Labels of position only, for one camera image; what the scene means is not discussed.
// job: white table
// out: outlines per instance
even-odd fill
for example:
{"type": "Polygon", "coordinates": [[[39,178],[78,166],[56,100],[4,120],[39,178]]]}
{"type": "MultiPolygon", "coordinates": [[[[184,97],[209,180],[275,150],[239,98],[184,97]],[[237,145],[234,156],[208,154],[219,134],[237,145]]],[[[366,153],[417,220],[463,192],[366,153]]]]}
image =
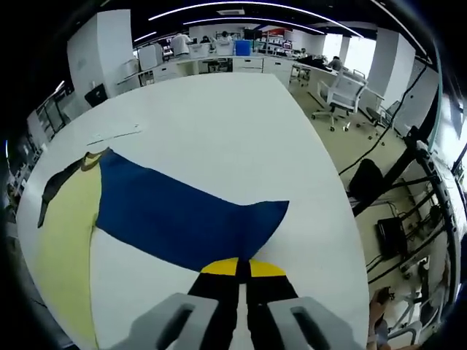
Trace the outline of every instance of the white table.
{"type": "MultiPolygon", "coordinates": [[[[345,320],[365,347],[368,285],[357,225],[323,143],[275,77],[230,73],[168,80],[111,98],[67,125],[40,157],[20,202],[18,232],[30,269],[46,181],[85,152],[105,147],[237,204],[289,200],[284,220],[256,258],[283,268],[299,296],[313,297],[345,320]],[[87,146],[135,124],[142,132],[87,146]]],[[[198,275],[99,229],[90,249],[92,312],[103,349],[124,339],[132,321],[154,305],[187,292],[198,275]]],[[[244,317],[239,324],[246,330],[244,317]]],[[[73,330],[64,330],[88,349],[73,330]]],[[[247,331],[234,333],[231,348],[252,348],[247,331]]]]}

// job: floor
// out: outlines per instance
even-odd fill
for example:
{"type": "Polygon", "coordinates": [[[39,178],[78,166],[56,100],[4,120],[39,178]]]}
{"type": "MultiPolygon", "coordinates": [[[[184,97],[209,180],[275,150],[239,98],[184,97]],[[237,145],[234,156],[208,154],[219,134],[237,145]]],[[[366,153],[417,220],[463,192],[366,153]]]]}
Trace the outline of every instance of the floor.
{"type": "MultiPolygon", "coordinates": [[[[378,135],[383,131],[383,128],[378,127],[375,129],[371,124],[364,124],[368,123],[368,120],[361,113],[357,113],[353,116],[352,124],[348,131],[343,130],[343,127],[348,120],[337,121],[335,124],[335,131],[330,131],[329,127],[331,124],[328,118],[317,118],[315,120],[311,118],[313,112],[325,109],[307,93],[306,82],[292,81],[289,90],[294,99],[303,109],[314,129],[317,131],[338,171],[346,168],[357,160],[371,146],[373,146],[378,135]]],[[[384,174],[401,156],[404,150],[405,146],[402,139],[391,130],[385,135],[377,148],[368,155],[368,158],[372,159],[384,174]]],[[[342,174],[341,179],[346,188],[357,168],[358,166],[355,166],[348,172],[342,174]]],[[[394,214],[408,211],[412,207],[409,193],[403,187],[387,192],[380,199],[388,199],[394,204],[397,211],[394,214]]],[[[383,203],[378,206],[369,207],[356,218],[367,264],[380,254],[375,235],[375,224],[379,219],[389,218],[392,216],[393,213],[391,211],[391,206],[387,203],[383,203]]],[[[404,222],[404,226],[413,225],[412,222],[407,221],[408,220],[404,222]]],[[[398,261],[399,259],[395,258],[393,260],[380,263],[372,272],[370,272],[368,280],[386,271],[398,261]]],[[[373,295],[375,290],[383,287],[391,287],[391,292],[395,293],[395,300],[388,306],[387,313],[385,314],[385,319],[387,320],[389,327],[391,327],[407,307],[405,302],[400,302],[398,299],[400,296],[409,293],[410,285],[408,281],[403,279],[399,270],[396,269],[379,281],[369,285],[370,296],[373,295]]]]}

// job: window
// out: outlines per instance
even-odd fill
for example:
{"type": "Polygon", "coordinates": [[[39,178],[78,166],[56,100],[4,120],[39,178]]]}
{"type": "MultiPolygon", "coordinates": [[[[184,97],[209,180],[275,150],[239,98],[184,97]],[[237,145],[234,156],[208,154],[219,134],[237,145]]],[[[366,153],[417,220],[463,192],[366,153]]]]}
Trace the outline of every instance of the window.
{"type": "Polygon", "coordinates": [[[350,71],[354,69],[361,71],[368,79],[376,45],[376,40],[353,36],[350,38],[349,50],[347,51],[344,66],[350,71]]]}
{"type": "Polygon", "coordinates": [[[324,38],[323,55],[326,56],[329,62],[333,60],[334,56],[339,56],[341,52],[342,35],[328,34],[324,38]]]}

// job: blue bin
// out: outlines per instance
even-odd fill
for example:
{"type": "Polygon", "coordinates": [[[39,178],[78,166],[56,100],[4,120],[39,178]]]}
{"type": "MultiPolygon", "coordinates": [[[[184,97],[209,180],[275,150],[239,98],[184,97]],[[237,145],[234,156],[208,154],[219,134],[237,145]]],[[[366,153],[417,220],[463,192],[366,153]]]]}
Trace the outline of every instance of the blue bin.
{"type": "Polygon", "coordinates": [[[235,41],[235,55],[237,56],[250,56],[251,43],[249,40],[236,40],[235,41]]]}

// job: blue cloth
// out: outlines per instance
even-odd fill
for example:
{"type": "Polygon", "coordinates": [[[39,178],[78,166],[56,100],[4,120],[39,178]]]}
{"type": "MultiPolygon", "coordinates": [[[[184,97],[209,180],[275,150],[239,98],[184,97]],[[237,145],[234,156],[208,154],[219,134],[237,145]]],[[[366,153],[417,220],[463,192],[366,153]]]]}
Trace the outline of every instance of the blue cloth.
{"type": "Polygon", "coordinates": [[[248,260],[279,226],[288,201],[239,206],[143,168],[109,150],[100,161],[96,225],[159,259],[200,271],[217,260],[248,260]]]}

